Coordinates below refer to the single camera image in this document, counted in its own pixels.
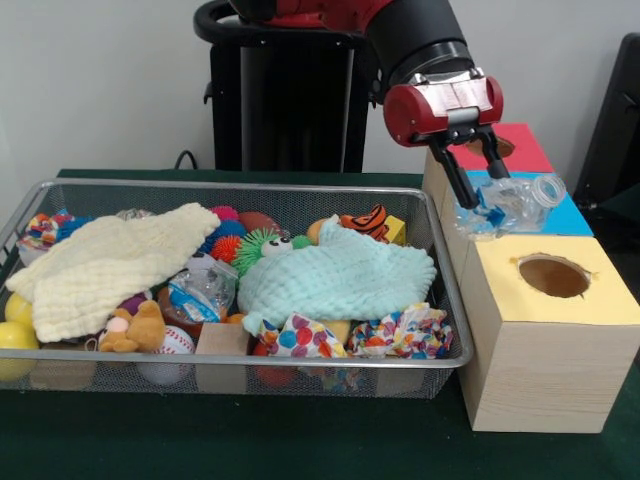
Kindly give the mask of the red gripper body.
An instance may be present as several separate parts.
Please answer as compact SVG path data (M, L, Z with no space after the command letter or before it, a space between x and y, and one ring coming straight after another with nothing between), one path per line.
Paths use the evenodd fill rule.
M442 134L458 141L498 122L504 111L503 92L493 77L459 74L435 76L412 85L392 87L384 100L385 125L396 143L423 145Z

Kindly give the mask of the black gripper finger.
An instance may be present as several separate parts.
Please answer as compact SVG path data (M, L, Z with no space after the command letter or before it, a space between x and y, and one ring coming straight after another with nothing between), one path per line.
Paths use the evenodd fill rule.
M458 164L455 156L448 150L449 144L446 133L433 134L429 140L431 152L443 167L459 205L466 210L473 210L479 205L479 198L471 186L466 170Z
M487 162L487 172L493 179L509 178L509 171L499 153L498 137L491 125L481 125L476 129L475 139L481 142L481 150Z

